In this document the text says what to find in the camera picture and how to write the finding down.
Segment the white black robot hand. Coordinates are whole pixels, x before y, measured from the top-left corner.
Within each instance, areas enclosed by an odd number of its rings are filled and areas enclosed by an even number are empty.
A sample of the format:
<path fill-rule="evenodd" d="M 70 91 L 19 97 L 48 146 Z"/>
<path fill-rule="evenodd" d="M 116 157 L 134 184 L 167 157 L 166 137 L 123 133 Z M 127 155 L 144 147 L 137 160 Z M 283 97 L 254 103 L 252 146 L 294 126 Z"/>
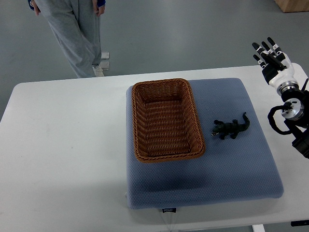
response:
<path fill-rule="evenodd" d="M 298 86 L 294 78 L 294 67 L 286 53 L 270 37 L 267 43 L 261 45 L 253 42 L 252 46 L 257 54 L 253 58 L 262 68 L 262 75 L 268 85 L 274 87 L 277 91 L 285 86 Z"/>

